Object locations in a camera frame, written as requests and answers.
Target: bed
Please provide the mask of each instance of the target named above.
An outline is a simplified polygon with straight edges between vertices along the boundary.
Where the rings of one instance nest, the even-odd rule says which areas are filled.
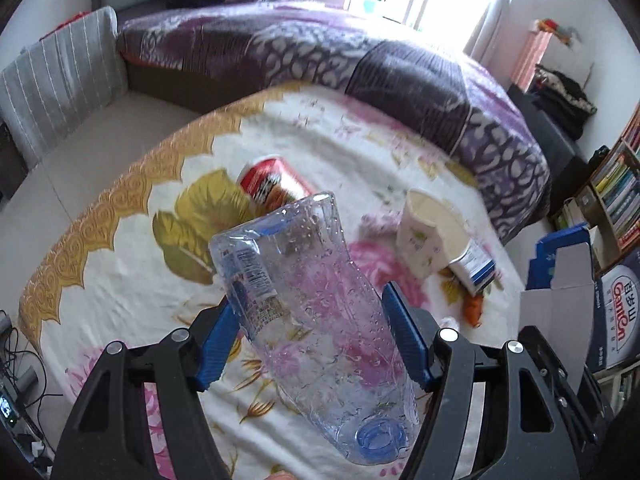
[[[118,50],[132,88],[172,99],[179,86],[174,102],[198,111],[287,80],[343,92],[471,171],[503,240],[546,214],[545,157],[504,90],[397,23],[306,0],[174,9],[120,23]]]
[[[130,348],[157,342],[189,326],[203,308],[216,308],[223,296],[220,280],[193,259],[176,259],[175,249],[206,261],[202,244],[211,230],[240,221],[239,205],[247,198],[236,177],[247,161],[265,153],[282,154],[312,187],[335,193],[350,255],[378,291],[395,280],[411,304],[438,320],[462,320],[463,291],[452,275],[418,282],[397,260],[393,237],[364,231],[361,220],[399,210],[410,187],[439,197],[497,267],[481,325],[462,320],[460,331],[491,346],[516,337],[523,285],[475,180],[441,149],[375,108],[321,86],[287,82],[207,114],[161,142],[80,213],[46,255],[20,300],[20,329],[69,399],[110,341]],[[237,480],[265,478],[279,469],[300,480],[402,473],[403,460],[356,466],[343,459],[296,413],[242,337],[222,380],[200,400]],[[424,396],[418,401],[421,413],[425,402]],[[156,464],[171,479],[152,388],[146,406]],[[460,474],[473,462],[481,413],[477,388]]]

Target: striped cushion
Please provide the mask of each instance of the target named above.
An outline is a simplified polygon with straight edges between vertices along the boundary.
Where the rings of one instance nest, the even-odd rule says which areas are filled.
[[[1,114],[30,169],[127,91],[116,26],[111,7],[96,10],[31,45],[0,73]]]

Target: small box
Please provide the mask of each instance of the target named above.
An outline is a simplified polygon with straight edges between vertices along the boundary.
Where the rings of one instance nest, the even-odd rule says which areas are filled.
[[[587,357],[592,372],[625,363],[640,354],[638,290],[640,248],[596,281],[593,337]]]
[[[577,393],[593,327],[593,267],[585,226],[542,238],[520,296],[519,327],[537,326]]]

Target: plastic bottle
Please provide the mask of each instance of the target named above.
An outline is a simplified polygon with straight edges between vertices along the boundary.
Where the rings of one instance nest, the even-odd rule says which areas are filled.
[[[246,336],[300,412],[350,462],[405,456],[419,429],[413,383],[348,255],[335,197],[216,235],[210,251]]]

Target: screw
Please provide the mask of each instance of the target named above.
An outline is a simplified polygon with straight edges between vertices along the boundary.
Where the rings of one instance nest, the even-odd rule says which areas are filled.
[[[107,345],[107,354],[116,355],[122,351],[122,343],[120,341],[112,341]]]
[[[456,339],[458,339],[458,332],[456,332],[452,328],[443,328],[442,330],[440,330],[440,338],[444,339],[444,341],[453,343]]]
[[[171,333],[171,339],[173,339],[177,343],[187,341],[188,338],[189,338],[189,331],[186,328],[179,328],[178,330],[174,330]]]
[[[524,350],[524,346],[522,346],[522,343],[519,341],[509,341],[507,343],[507,348],[514,354],[521,354]]]

